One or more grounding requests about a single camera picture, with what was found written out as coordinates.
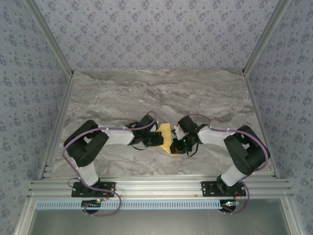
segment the blue floral wallpaper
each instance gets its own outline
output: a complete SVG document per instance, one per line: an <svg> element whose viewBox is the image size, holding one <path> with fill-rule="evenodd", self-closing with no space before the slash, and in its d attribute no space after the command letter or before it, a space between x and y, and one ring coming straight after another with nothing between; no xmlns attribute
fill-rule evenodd
<svg viewBox="0 0 313 235"><path fill-rule="evenodd" d="M0 234L38 177L67 78L23 0L0 3Z"/></svg>
<svg viewBox="0 0 313 235"><path fill-rule="evenodd" d="M249 75L282 177L313 234L313 1L293 0Z"/></svg>
<svg viewBox="0 0 313 235"><path fill-rule="evenodd" d="M36 0L74 70L242 68L277 0Z"/></svg>

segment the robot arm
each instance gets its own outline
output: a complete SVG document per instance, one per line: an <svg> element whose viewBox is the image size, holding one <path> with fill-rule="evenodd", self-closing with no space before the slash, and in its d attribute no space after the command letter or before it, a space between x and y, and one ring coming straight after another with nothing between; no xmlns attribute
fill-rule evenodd
<svg viewBox="0 0 313 235"><path fill-rule="evenodd" d="M163 144L163 137L157 130L157 123L148 128L141 130L128 130L132 128L144 127L150 124L154 119L146 115L140 122L134 122L123 128L111 128L102 131L95 131L79 138L68 149L68 155L74 159L77 170L87 185L97 187L99 184L99 177L94 168L94 160L100 150L105 145L110 144L124 144L133 145L143 142L146 147L158 146ZM64 142L66 146L73 138L79 134L100 127L93 120L86 121L80 128L78 128L69 138Z"/></svg>
<svg viewBox="0 0 313 235"><path fill-rule="evenodd" d="M239 130L261 142L250 127L242 126ZM170 147L172 153L191 152L195 144L214 144L228 149L234 165L217 178L217 186L223 194L227 194L233 185L265 162L264 152L251 138L235 132L213 131L206 124L197 126L189 116L179 121L174 132L177 138L173 139Z"/></svg>

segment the black mounting plate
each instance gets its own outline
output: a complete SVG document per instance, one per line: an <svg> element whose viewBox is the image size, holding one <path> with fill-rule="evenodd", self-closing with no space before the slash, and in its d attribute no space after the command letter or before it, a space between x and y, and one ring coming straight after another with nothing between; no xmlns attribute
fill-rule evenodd
<svg viewBox="0 0 313 235"><path fill-rule="evenodd" d="M100 182L98 188L115 191L115 182ZM107 197L105 192L87 188L81 182L75 182L72 189L72 197ZM114 197L114 193L108 192L108 197Z"/></svg>
<svg viewBox="0 0 313 235"><path fill-rule="evenodd" d="M234 196L238 197L238 195L235 194L235 191L240 193L242 197L246 196L246 189L244 184L242 183L236 183L234 186L232 186L231 189L228 191L227 195L223 194L217 188L216 181L201 182L201 189L203 197L234 197Z"/></svg>

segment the marble surface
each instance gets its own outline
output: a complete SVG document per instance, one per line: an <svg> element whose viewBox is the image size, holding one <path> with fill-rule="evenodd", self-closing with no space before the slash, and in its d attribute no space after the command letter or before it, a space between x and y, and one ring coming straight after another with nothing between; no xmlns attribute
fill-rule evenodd
<svg viewBox="0 0 313 235"><path fill-rule="evenodd" d="M149 110L174 125L187 113L212 119L211 125L249 125L261 138L254 108L239 70L113 70L76 72L52 176L74 177L62 159L63 142L86 120L105 126L139 121ZM205 123L194 117L198 124ZM95 160L99 176L219 175L232 165L226 148L200 145L198 153L170 156L160 147L138 151L131 146L105 146Z"/></svg>

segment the yellow object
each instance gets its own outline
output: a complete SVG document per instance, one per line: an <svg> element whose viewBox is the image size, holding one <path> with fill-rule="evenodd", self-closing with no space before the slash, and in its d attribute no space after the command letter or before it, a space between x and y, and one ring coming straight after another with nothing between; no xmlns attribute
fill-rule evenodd
<svg viewBox="0 0 313 235"><path fill-rule="evenodd" d="M171 125L169 123L162 123L157 132L162 132L163 136L163 145L160 145L160 147L173 156L170 150L170 146L172 144Z"/></svg>

